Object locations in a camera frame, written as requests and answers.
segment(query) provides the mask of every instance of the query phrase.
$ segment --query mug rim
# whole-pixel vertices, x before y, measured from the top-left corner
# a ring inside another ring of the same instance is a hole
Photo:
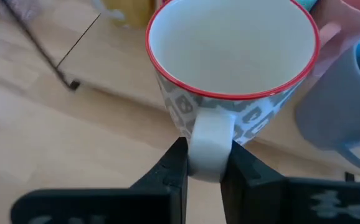
[[[147,54],[154,65],[155,69],[159,72],[158,75],[162,75],[164,78],[169,80],[171,83],[175,84],[176,86],[185,89],[187,91],[190,91],[191,93],[195,93],[197,95],[206,96],[209,98],[215,98],[220,100],[256,100],[260,98],[265,98],[268,96],[276,95],[278,93],[281,93],[289,88],[291,88],[293,85],[296,85],[299,83],[302,79],[304,79],[307,74],[313,69],[315,62],[318,58],[319,52],[320,52],[320,33],[318,30],[318,27],[313,19],[313,17],[310,15],[310,13],[299,3],[297,3],[295,0],[290,0],[293,4],[295,4],[302,12],[305,14],[305,16],[308,18],[315,35],[315,49],[314,52],[310,58],[310,61],[306,64],[304,69],[295,77],[293,77],[288,82],[272,88],[270,90],[265,90],[257,93],[249,93],[249,94],[226,94],[226,93],[215,93],[211,91],[202,90],[199,88],[195,88],[191,85],[188,85],[187,83],[184,83],[174,76],[170,75],[169,72],[167,72],[161,64],[158,62],[158,60],[155,58],[153,51],[151,49],[151,45],[149,44],[149,32],[151,31],[151,27],[153,22],[156,19],[156,16],[159,14],[159,12],[165,8],[172,0],[166,1],[162,6],[159,7],[158,10],[156,10],[151,17],[150,21],[148,22],[147,30],[146,30],[146,37],[145,37],[145,44],[147,49]]]

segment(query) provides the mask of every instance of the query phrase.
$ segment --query white mug handle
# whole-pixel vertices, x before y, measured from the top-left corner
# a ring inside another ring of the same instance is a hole
[[[234,134],[235,115],[199,108],[188,149],[189,175],[220,182],[225,174]]]
[[[93,4],[94,4],[94,7],[96,7],[96,9],[99,10],[101,12],[101,14],[103,14],[104,16],[109,16],[109,17],[112,17],[114,19],[119,19],[119,20],[125,20],[125,15],[123,15],[123,13],[121,13],[117,9],[114,9],[114,10],[107,9],[107,7],[102,2],[102,0],[93,0]]]

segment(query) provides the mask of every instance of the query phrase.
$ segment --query mug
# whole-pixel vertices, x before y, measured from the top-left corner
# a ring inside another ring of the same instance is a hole
[[[321,150],[335,150],[360,168],[360,41],[330,66],[296,107],[302,136]]]
[[[360,0],[319,0],[311,15],[319,28],[328,24],[339,27],[339,33],[320,50],[313,70],[313,76],[320,77],[360,39]]]
[[[93,0],[104,16],[118,27],[146,27],[155,9],[156,0]]]
[[[296,0],[296,2],[303,6],[307,11],[310,11],[316,4],[317,0]]]
[[[309,13],[295,1],[269,1],[172,0],[148,24],[147,52],[197,179],[221,180],[232,140],[251,140],[318,56]]]

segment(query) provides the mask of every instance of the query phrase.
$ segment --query wooden surface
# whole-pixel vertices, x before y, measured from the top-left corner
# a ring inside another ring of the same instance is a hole
[[[97,13],[87,0],[43,2],[51,7],[37,19],[40,27],[35,27],[36,34],[58,62]],[[127,52],[119,44],[118,49]],[[106,56],[108,62],[122,62]],[[79,67],[74,69],[84,68],[83,64]],[[68,92],[16,27],[0,20],[0,224],[9,223],[10,206],[30,190],[127,187],[148,171],[178,136],[162,110],[88,86]],[[341,170],[256,142],[247,147],[284,175],[343,177]],[[187,223],[224,223],[217,184],[190,179],[188,197]]]
[[[60,68],[91,86],[164,109],[144,39],[145,30],[117,28],[100,16]]]
[[[164,110],[154,69],[145,51],[143,30],[116,28],[109,19],[100,16],[64,59],[61,68],[91,86]],[[360,174],[360,169],[338,153],[316,149],[300,135],[293,111],[311,86],[309,83],[311,80],[295,93],[255,140]]]
[[[43,12],[30,27],[58,64],[97,18],[89,0],[36,0]],[[0,19],[0,80],[29,88],[40,75],[51,74],[33,45],[11,22]]]

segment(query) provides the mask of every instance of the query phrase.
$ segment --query black metal rod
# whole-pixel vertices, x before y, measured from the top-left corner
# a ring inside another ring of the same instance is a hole
[[[28,39],[34,44],[37,51],[40,53],[42,58],[45,60],[45,62],[50,66],[50,68],[54,71],[57,78],[62,82],[62,84],[67,87],[69,90],[76,90],[79,86],[79,82],[72,82],[69,84],[66,79],[63,72],[61,72],[55,65],[53,60],[51,59],[51,56],[46,52],[46,50],[43,48],[43,46],[40,44],[40,42],[37,40],[35,35],[31,32],[30,28],[28,28],[27,24],[22,21],[21,17],[18,16],[18,14],[15,12],[15,10],[12,9],[10,4],[7,0],[0,0],[3,5],[5,5],[7,11],[10,13],[12,18],[16,21],[17,25],[21,28],[23,33],[28,37]]]

